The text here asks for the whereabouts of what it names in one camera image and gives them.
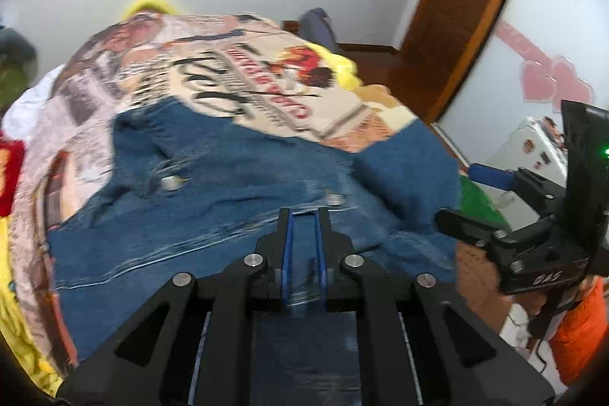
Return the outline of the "orange sleeve right forearm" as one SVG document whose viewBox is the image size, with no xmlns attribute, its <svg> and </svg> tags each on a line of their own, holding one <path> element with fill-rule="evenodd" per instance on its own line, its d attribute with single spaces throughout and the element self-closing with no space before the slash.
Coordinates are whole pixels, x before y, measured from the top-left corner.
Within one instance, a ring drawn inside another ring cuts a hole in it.
<svg viewBox="0 0 609 406">
<path fill-rule="evenodd" d="M 549 341 L 558 376 L 567 387 L 593 358 L 608 326 L 603 279 L 593 277 L 582 295 Z"/>
</svg>

